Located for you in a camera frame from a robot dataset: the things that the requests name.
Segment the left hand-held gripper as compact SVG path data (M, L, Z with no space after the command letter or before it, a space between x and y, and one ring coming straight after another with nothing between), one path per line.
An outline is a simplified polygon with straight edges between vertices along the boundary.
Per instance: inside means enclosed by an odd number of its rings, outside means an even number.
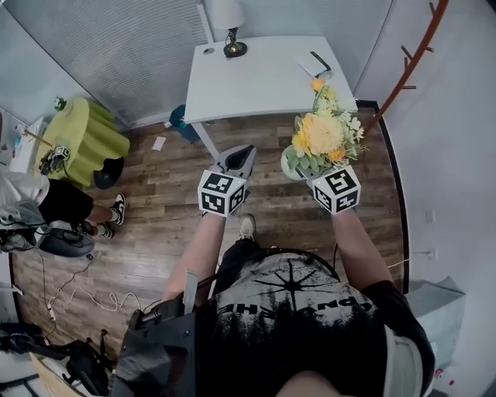
M221 152L198 184L202 213L228 217L245 201L248 180L257 157L254 145L239 145Z

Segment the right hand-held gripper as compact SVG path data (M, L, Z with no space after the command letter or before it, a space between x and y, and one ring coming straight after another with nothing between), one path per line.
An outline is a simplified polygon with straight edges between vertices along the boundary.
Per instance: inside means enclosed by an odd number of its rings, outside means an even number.
M297 172L311 188L314 200L331 214L339 214L359 204L361 184L350 165L319 173L299 169Z

